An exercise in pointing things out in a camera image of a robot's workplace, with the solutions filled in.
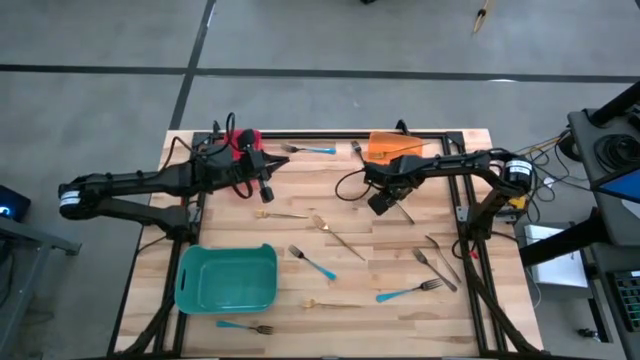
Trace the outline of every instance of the wooden tabletop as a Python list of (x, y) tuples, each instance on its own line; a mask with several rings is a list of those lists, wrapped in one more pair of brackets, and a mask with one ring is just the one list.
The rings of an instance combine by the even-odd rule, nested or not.
[[(491, 147), (487, 130), (460, 131), (464, 133), (468, 151)], [(193, 131), (168, 132), (161, 163), (168, 154), (173, 136), (190, 143)], [(292, 154), (291, 162), (278, 170), (270, 181), (275, 200), (266, 205), (257, 194), (242, 200), (231, 189), (216, 191), (207, 198), (200, 234), (200, 244), (208, 248), (258, 247), (263, 243), (273, 246), (279, 258), (279, 289), (274, 305), (266, 312), (251, 315), (189, 316), (183, 356), (477, 355), (462, 262), (450, 251), (457, 232), (447, 180), (427, 179), (402, 202), (416, 221), (415, 225), (410, 225), (397, 208), (376, 216), (366, 203), (367, 197), (345, 202), (334, 194), (340, 178), (362, 167), (352, 153), (349, 140), (294, 139), (295, 132), (290, 140), (266, 140), (264, 149), (271, 154), (283, 154), (280, 144), (288, 142), (335, 146), (337, 154)], [(362, 140), (360, 144), (366, 151), (367, 142)], [(423, 147), (424, 156), (441, 153), (439, 141), (434, 140)], [(176, 147), (171, 163), (183, 162), (188, 156), (186, 150)], [(474, 179), (474, 187), (479, 199), (490, 191), (489, 186), (478, 178)], [(359, 175), (345, 181), (340, 193), (353, 197), (365, 189), (362, 175)], [(151, 198), (151, 205), (159, 207), (177, 203), (178, 199), (166, 194), (154, 194)], [(319, 231), (309, 219), (257, 219), (254, 212), (258, 209), (318, 214), (367, 261), (357, 258), (330, 234)], [(495, 229), (513, 233), (506, 225), (496, 224)], [(440, 243), (449, 263), (462, 278), (459, 290), (453, 293), (442, 286), (377, 303), (376, 295), (380, 293), (415, 287), (435, 278), (433, 272), (419, 264), (411, 254), (412, 247), (426, 246), (425, 234)], [(142, 234), (140, 246), (162, 235), (158, 228), (148, 227)], [(286, 251), (290, 244), (335, 272), (337, 280), (329, 281), (309, 264), (293, 257)], [(527, 340), (542, 348), (516, 244), (494, 236), (487, 245), (501, 307)], [(440, 272), (453, 280), (434, 250), (425, 248), (423, 252)], [(171, 242), (161, 241), (138, 256), (116, 350), (132, 344), (158, 309), (170, 253)], [(309, 299), (360, 307), (304, 308), (303, 302)], [(482, 306), (490, 347), (495, 348), (488, 311), (484, 304)], [(166, 337), (167, 348), (173, 341), (175, 314), (174, 309)], [(275, 327), (275, 334), (265, 336), (246, 330), (217, 328), (216, 320), (271, 325)]]

